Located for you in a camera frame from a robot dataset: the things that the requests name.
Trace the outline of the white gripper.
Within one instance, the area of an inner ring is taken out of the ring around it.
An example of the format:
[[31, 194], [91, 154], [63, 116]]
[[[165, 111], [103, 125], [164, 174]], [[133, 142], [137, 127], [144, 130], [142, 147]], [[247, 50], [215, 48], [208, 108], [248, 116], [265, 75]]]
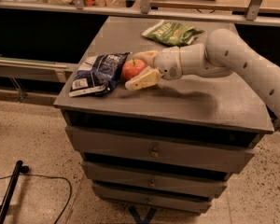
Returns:
[[171, 47], [160, 52], [149, 50], [135, 53], [133, 58], [143, 61], [148, 67], [139, 75], [127, 81], [125, 88], [128, 91], [136, 91], [156, 85], [161, 80], [161, 77], [166, 80], [181, 78], [179, 51], [179, 47]]

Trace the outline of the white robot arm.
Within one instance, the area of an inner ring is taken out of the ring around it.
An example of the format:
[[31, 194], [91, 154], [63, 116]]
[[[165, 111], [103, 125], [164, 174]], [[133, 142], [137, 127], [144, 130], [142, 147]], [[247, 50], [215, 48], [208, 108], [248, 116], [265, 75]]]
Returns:
[[145, 62], [147, 68], [125, 83], [129, 91], [151, 87], [161, 79], [187, 75], [226, 77], [236, 73], [280, 120], [280, 67], [230, 30], [217, 29], [204, 43], [138, 52], [134, 57]]

